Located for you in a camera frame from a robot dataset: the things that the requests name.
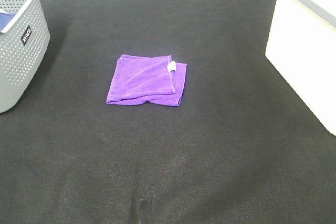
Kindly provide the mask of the purple towel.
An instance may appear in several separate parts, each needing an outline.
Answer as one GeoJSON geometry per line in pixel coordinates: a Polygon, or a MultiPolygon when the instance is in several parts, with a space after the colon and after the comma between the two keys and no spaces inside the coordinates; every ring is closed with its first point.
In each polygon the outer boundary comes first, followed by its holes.
{"type": "Polygon", "coordinates": [[[106,103],[141,105],[147,102],[179,106],[184,92],[187,64],[170,55],[140,57],[121,55],[117,61],[106,103]]]}

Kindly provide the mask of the black table cloth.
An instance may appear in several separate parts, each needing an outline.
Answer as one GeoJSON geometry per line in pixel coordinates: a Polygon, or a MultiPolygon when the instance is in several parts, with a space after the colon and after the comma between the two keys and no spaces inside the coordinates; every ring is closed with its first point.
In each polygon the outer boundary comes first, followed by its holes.
{"type": "Polygon", "coordinates": [[[276,0],[40,2],[1,223],[335,223],[335,136],[265,57],[276,0]],[[122,54],[186,63],[181,105],[107,105],[122,54]]]}

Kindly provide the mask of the white storage box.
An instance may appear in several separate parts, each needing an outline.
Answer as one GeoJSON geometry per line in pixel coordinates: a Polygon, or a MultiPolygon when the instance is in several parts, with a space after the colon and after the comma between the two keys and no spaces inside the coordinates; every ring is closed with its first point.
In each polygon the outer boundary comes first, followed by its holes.
{"type": "Polygon", "coordinates": [[[265,56],[335,134],[335,0],[276,0],[265,56]]]}

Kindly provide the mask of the grey perforated laundry basket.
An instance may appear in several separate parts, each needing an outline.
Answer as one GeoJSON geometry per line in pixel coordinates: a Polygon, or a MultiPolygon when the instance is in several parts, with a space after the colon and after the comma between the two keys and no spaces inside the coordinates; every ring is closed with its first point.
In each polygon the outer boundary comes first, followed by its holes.
{"type": "Polygon", "coordinates": [[[1,30],[1,112],[10,110],[34,77],[47,50],[50,33],[40,0],[1,0],[15,14],[1,30]]]}

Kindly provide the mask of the blue cloth in basket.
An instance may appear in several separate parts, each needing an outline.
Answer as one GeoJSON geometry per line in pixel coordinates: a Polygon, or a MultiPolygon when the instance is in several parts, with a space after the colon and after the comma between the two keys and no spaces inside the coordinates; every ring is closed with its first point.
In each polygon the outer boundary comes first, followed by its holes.
{"type": "Polygon", "coordinates": [[[3,30],[7,24],[13,19],[15,14],[9,13],[3,9],[0,10],[0,30],[3,30]]]}

